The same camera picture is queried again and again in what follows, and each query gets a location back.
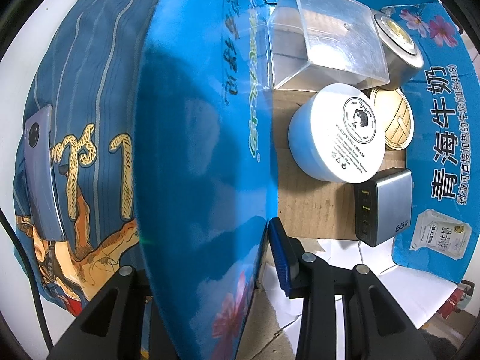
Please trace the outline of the clear acrylic box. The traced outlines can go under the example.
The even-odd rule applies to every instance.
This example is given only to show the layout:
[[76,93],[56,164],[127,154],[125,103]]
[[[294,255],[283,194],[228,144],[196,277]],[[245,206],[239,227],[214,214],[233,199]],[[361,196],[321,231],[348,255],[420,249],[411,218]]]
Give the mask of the clear acrylic box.
[[390,81],[369,7],[356,0],[279,0],[268,19],[272,85],[317,92],[343,83],[358,89]]

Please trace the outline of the silver round tin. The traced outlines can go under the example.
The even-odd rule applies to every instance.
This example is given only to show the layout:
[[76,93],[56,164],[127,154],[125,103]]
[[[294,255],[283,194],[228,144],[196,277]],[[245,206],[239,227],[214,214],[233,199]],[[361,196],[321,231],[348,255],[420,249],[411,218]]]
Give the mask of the silver round tin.
[[378,10],[372,13],[390,77],[381,88],[396,90],[420,72],[424,59],[416,42],[396,21]]

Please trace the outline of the white cream jar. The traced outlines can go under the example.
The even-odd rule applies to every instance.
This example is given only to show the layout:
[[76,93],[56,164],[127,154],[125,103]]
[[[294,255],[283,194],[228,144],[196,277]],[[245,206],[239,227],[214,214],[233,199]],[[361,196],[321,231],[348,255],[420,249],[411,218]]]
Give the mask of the white cream jar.
[[288,143],[304,173],[335,183],[369,180],[385,154],[384,127],[372,101],[341,83],[327,85],[295,111]]

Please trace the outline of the grey 65w charger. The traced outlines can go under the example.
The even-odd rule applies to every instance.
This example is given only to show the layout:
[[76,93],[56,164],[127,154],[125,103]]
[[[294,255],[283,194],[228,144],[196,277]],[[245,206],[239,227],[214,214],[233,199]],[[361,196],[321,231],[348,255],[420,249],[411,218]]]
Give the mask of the grey 65w charger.
[[402,233],[412,218],[412,173],[407,168],[379,171],[354,185],[355,235],[375,247]]

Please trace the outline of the gold round tin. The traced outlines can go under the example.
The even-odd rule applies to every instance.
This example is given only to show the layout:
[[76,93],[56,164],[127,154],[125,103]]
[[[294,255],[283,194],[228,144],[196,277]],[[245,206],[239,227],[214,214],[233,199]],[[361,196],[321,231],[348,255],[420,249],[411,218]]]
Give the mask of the gold round tin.
[[373,100],[384,127],[387,148],[405,150],[413,139],[414,118],[404,93],[399,88],[396,90],[374,88],[370,99]]

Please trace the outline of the blue striped bed cover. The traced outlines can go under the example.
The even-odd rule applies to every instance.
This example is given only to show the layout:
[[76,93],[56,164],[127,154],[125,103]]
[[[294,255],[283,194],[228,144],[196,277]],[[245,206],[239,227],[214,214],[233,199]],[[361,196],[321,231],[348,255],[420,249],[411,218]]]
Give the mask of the blue striped bed cover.
[[134,213],[134,104],[143,45],[159,0],[77,0],[55,32],[24,117],[49,112],[55,223],[32,213],[22,136],[16,233],[41,295],[78,315],[123,266],[141,268]]

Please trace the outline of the blue cardboard milk box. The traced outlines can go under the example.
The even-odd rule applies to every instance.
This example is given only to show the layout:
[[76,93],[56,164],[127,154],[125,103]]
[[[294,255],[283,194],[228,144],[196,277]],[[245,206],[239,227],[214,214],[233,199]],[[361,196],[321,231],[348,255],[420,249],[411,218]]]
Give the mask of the blue cardboard milk box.
[[[357,0],[439,5],[479,40],[479,0]],[[135,215],[145,268],[182,359],[234,355],[267,222],[301,237],[350,240],[352,191],[304,175],[287,154],[287,113],[268,86],[269,9],[277,0],[159,0],[144,41],[133,128]]]

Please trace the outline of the grey smartphone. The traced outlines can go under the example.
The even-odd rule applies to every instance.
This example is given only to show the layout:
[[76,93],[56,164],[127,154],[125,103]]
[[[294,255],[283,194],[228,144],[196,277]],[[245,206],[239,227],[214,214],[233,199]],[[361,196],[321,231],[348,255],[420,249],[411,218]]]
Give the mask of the grey smartphone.
[[39,236],[63,242],[66,234],[59,215],[50,150],[52,105],[30,116],[24,125],[24,167],[32,219]]

